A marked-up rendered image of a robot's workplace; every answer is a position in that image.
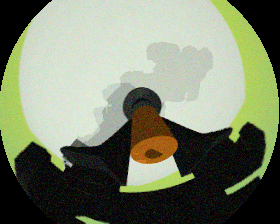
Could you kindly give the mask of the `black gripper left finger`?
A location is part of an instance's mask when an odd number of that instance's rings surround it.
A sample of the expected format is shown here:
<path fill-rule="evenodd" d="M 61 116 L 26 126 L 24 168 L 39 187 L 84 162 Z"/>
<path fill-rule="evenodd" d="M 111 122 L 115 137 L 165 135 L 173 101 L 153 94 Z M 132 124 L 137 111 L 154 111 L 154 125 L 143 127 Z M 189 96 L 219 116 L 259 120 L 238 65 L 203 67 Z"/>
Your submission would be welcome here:
<path fill-rule="evenodd" d="M 110 174 L 120 186 L 127 186 L 130 163 L 132 124 L 131 119 L 117 129 L 104 143 L 94 147 L 60 147 L 69 162 L 82 167 L 100 169 Z"/>

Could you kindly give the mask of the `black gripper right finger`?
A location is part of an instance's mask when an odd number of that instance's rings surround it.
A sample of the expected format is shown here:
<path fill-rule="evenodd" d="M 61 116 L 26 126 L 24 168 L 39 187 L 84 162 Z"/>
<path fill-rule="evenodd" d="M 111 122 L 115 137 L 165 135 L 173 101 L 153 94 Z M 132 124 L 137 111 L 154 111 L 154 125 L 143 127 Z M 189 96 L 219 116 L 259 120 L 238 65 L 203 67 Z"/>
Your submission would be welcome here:
<path fill-rule="evenodd" d="M 179 123 L 170 121 L 165 117 L 161 117 L 170 129 L 171 134 L 177 139 L 176 152 L 174 156 L 176 167 L 179 168 L 181 178 L 191 174 L 196 164 L 202 161 L 202 158 L 209 153 L 210 149 L 221 142 L 227 136 L 231 136 L 234 127 L 221 128 L 219 131 L 200 133 L 192 131 L 192 129 L 181 126 Z"/>

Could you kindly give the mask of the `orange-brown cylinder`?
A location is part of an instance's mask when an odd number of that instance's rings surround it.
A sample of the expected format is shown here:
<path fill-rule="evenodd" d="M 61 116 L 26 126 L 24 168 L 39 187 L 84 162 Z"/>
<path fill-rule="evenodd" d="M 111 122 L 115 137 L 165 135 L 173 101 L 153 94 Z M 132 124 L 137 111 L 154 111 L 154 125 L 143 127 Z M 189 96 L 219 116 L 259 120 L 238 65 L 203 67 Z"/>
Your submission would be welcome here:
<path fill-rule="evenodd" d="M 132 113 L 130 157 L 137 163 L 165 161 L 176 152 L 177 139 L 156 109 L 142 106 Z"/>

